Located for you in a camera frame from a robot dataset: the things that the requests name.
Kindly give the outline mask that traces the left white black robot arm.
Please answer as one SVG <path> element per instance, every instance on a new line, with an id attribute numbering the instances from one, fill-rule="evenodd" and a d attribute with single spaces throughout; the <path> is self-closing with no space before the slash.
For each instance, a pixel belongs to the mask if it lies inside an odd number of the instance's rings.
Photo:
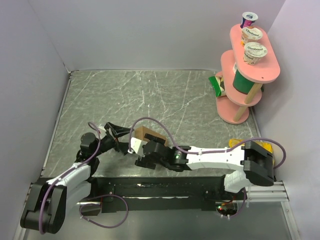
<path id="1" fill-rule="evenodd" d="M 130 128 L 107 122 L 103 127 L 104 136 L 92 122 L 88 123 L 93 132 L 87 132 L 80 138 L 80 149 L 70 168 L 54 178 L 40 177 L 30 188 L 20 226 L 36 230 L 41 234 L 57 233 L 69 210 L 80 200 L 94 201 L 99 188 L 93 185 L 93 174 L 98 169 L 98 156 L 109 150 L 124 155 L 128 152 L 128 143 L 119 138 L 132 132 Z"/>

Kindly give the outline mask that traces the brown cardboard box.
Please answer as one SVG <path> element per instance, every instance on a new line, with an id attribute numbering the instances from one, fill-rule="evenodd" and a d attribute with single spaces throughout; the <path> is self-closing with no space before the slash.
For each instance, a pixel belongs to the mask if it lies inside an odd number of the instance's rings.
<path id="1" fill-rule="evenodd" d="M 164 135 L 156 131 L 153 131 L 150 128 L 147 128 L 145 126 L 140 126 L 136 128 L 134 130 L 134 137 L 146 142 L 149 142 L 150 140 L 154 140 L 156 142 L 164 144 L 166 147 L 168 146 L 168 140 Z"/>

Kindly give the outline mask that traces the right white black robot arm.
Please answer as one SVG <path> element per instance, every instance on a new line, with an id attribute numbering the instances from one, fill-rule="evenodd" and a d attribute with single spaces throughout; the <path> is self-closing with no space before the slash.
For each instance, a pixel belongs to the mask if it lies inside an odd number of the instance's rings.
<path id="1" fill-rule="evenodd" d="M 254 141 L 234 148 L 200 148 L 180 146 L 170 148 L 160 138 L 148 141 L 130 139 L 130 151 L 139 156 L 135 165 L 155 169 L 161 165 L 175 172 L 197 169 L 229 169 L 218 193 L 230 199 L 250 185 L 270 187 L 274 184 L 273 154 Z"/>

